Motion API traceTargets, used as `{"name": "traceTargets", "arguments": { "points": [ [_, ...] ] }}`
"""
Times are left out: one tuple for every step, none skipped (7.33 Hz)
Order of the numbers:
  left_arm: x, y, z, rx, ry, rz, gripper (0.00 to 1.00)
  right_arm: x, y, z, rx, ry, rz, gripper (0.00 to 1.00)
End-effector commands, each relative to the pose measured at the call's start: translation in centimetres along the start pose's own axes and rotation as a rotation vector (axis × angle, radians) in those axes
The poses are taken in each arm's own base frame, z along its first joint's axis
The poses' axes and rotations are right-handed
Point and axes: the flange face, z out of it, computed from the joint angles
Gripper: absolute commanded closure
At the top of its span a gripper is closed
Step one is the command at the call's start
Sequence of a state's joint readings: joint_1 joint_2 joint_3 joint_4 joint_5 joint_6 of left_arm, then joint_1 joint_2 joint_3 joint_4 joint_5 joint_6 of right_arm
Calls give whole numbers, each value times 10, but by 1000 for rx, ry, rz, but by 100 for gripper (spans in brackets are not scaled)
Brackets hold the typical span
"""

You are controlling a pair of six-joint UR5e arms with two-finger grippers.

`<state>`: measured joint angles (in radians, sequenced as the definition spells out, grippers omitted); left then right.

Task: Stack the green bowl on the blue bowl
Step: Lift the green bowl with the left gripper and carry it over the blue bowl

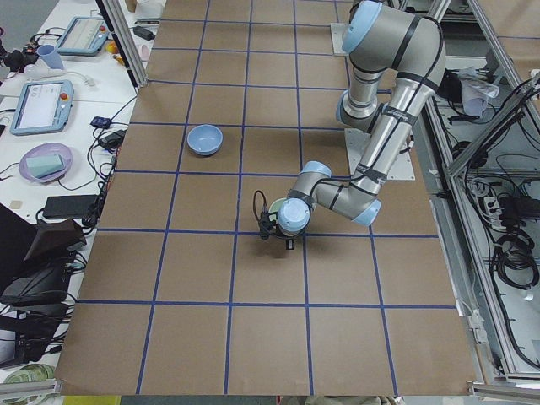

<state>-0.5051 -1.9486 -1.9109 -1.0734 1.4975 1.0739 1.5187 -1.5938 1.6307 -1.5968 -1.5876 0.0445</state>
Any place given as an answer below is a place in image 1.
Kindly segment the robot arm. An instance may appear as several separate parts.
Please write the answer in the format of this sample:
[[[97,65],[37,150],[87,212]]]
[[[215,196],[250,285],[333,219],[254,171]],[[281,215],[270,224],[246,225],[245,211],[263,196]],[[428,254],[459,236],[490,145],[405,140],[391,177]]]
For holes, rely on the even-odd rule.
[[[444,76],[446,46],[439,22],[381,1],[353,3],[342,49],[354,77],[337,104],[336,118],[368,134],[369,142],[349,180],[310,161],[278,209],[257,215],[261,238],[284,239],[289,249],[317,206],[363,226],[374,222],[381,187]]]

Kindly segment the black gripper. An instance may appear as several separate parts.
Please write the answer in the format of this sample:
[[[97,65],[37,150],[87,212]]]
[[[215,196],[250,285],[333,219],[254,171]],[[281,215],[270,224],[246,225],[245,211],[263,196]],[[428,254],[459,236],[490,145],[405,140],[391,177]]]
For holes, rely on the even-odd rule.
[[[277,227],[271,232],[271,236],[273,236],[273,237],[275,237],[277,239],[280,239],[280,240],[284,240],[285,245],[286,245],[286,249],[287,250],[293,250],[295,240],[298,237],[301,236],[301,233],[295,233],[295,234],[290,235],[290,234],[284,233],[281,228]]]

